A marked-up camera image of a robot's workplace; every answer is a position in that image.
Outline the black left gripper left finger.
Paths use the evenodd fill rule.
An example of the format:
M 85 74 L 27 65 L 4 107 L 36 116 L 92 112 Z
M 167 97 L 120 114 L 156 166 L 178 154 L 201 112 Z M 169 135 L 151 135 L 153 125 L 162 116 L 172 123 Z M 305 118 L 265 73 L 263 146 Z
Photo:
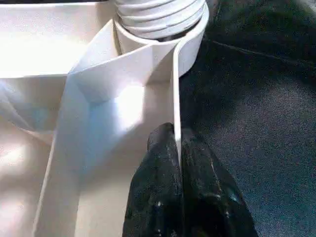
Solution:
M 183 189 L 174 125 L 153 130 L 130 183 L 122 236 L 181 237 Z

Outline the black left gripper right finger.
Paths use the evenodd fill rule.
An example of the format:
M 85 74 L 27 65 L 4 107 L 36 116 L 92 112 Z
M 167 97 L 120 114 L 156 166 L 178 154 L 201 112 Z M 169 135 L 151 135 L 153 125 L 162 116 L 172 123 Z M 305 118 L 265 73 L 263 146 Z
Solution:
M 234 178 L 202 136 L 182 130 L 181 166 L 188 237 L 256 237 Z

